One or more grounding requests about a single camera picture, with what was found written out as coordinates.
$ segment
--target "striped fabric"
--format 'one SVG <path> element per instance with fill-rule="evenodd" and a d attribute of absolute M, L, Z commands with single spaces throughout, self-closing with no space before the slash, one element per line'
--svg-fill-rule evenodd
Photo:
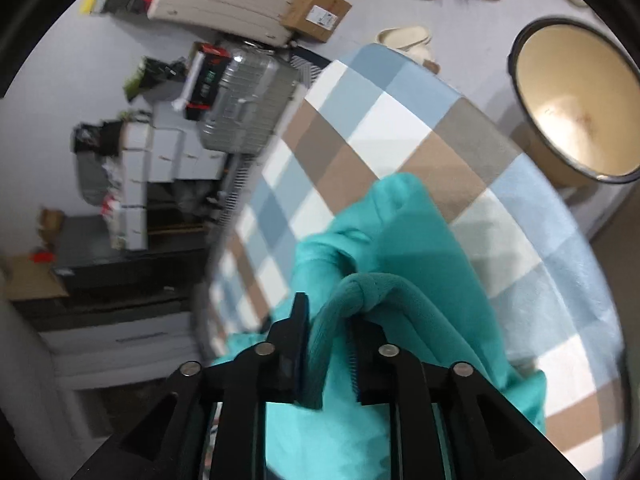
<path fill-rule="evenodd" d="M 544 370 L 548 438 L 589 479 L 623 450 L 622 335 L 607 283 L 538 168 L 468 100 L 380 45 L 329 65 L 260 169 L 212 279 L 212 344 L 289 293 L 294 249 L 377 179 L 417 175 L 478 274 L 508 358 Z"/>

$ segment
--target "teal fabric fold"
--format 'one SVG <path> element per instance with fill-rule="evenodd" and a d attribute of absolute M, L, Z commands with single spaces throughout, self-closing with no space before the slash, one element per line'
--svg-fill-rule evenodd
<path fill-rule="evenodd" d="M 351 386 L 346 319 L 356 313 L 424 362 L 471 363 L 544 431 L 544 374 L 523 378 L 507 361 L 474 270 L 413 175 L 378 181 L 326 232 L 301 241 L 290 290 L 308 295 L 312 325 L 303 407 L 267 408 L 267 462 L 285 480 L 388 478 L 388 409 L 360 406 Z M 274 320 L 289 315 L 291 301 Z M 263 338 L 232 336 L 222 360 Z"/>

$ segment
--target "silver suitcase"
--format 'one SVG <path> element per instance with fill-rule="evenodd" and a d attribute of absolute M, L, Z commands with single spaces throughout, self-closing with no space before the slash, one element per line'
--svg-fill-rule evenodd
<path fill-rule="evenodd" d="M 223 46 L 232 59 L 198 125 L 200 140 L 207 150 L 257 155 L 296 88 L 298 70 L 251 44 Z"/>

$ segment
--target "gray floor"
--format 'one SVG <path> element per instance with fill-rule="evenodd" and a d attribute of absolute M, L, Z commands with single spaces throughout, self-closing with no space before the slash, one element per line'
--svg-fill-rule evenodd
<path fill-rule="evenodd" d="M 506 71 L 507 56 L 519 31 L 543 16 L 570 16 L 611 35 L 590 9 L 568 0 L 347 0 L 353 8 L 325 44 L 301 45 L 328 58 L 373 41 L 384 28 L 424 25 L 430 49 L 441 65 L 440 78 L 471 99 L 506 134 L 524 120 Z M 568 204 L 583 232 L 591 237 L 622 202 L 628 186 L 596 185 Z"/>

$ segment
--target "metal screw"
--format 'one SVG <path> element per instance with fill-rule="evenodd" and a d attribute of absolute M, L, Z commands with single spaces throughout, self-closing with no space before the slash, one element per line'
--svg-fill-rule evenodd
<path fill-rule="evenodd" d="M 260 343 L 255 347 L 255 353 L 258 355 L 270 355 L 273 354 L 276 350 L 276 347 L 271 343 Z"/>
<path fill-rule="evenodd" d="M 474 368 L 469 363 L 456 363 L 453 365 L 453 373 L 460 377 L 469 377 L 474 372 Z"/>
<path fill-rule="evenodd" d="M 378 348 L 378 353 L 384 357 L 396 357 L 400 349 L 396 345 L 382 345 Z"/>
<path fill-rule="evenodd" d="M 202 370 L 202 366 L 197 361 L 187 361 L 182 366 L 180 366 L 180 373 L 187 377 L 194 376 Z"/>

